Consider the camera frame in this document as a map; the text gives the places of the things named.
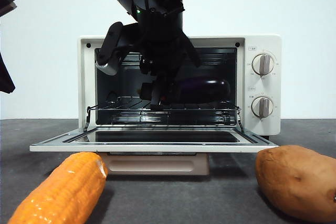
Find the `purple eggplant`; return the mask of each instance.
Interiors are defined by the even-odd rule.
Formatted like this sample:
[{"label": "purple eggplant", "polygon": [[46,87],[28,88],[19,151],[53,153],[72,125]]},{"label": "purple eggplant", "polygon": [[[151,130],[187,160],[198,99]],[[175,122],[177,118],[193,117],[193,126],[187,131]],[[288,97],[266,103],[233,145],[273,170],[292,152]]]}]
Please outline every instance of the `purple eggplant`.
[{"label": "purple eggplant", "polygon": [[180,97],[176,103],[209,103],[223,101],[230,95],[229,83],[221,78],[193,77],[177,82]]}]

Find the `white wall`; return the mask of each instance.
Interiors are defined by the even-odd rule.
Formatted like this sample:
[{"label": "white wall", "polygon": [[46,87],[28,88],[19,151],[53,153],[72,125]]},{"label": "white wall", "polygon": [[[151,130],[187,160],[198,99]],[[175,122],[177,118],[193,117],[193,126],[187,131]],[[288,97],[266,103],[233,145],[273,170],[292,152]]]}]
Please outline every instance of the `white wall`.
[{"label": "white wall", "polygon": [[[17,0],[1,48],[17,86],[2,118],[76,118],[77,38],[133,22],[115,0]],[[184,0],[190,36],[283,37],[283,118],[336,118],[336,0]]]}]

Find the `oven control knob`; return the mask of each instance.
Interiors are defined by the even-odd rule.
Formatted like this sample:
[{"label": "oven control knob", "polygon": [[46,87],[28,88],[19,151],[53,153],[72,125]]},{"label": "oven control knob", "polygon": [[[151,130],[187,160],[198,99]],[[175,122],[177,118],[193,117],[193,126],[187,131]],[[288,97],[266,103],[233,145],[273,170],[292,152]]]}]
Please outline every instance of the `oven control knob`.
[{"label": "oven control knob", "polygon": [[259,118],[266,118],[273,112],[273,103],[267,97],[258,97],[252,103],[252,111]]},{"label": "oven control knob", "polygon": [[257,55],[252,62],[253,71],[260,76],[266,76],[272,72],[274,61],[270,54]]}]

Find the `oven door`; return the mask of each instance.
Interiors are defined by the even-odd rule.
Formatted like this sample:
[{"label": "oven door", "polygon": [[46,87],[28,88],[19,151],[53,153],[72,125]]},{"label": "oven door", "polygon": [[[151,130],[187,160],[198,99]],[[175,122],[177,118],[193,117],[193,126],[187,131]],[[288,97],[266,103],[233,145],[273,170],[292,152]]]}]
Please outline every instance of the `oven door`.
[{"label": "oven door", "polygon": [[89,127],[30,146],[32,152],[257,153],[276,144],[231,127]]}]

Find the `oven rack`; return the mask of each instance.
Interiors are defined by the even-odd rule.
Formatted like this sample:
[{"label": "oven rack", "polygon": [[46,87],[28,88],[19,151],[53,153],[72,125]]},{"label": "oven rack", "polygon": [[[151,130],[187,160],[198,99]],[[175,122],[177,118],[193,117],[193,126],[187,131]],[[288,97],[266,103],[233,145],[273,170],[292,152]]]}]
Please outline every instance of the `oven rack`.
[{"label": "oven rack", "polygon": [[142,100],[137,96],[119,96],[114,101],[106,101],[104,104],[97,104],[87,108],[87,120],[85,129],[90,124],[90,113],[91,111],[111,111],[120,113],[122,116],[126,117],[138,117],[138,121],[141,123],[142,117],[145,116],[163,116],[169,115],[173,112],[177,113],[194,113],[198,115],[215,114],[219,119],[218,123],[224,123],[226,116],[231,112],[235,112],[237,123],[241,130],[244,131],[243,126],[240,121],[240,111],[241,108],[229,101],[220,101],[213,103],[203,103],[203,104],[172,104],[162,106],[162,110],[153,111],[150,109],[150,101]]}]

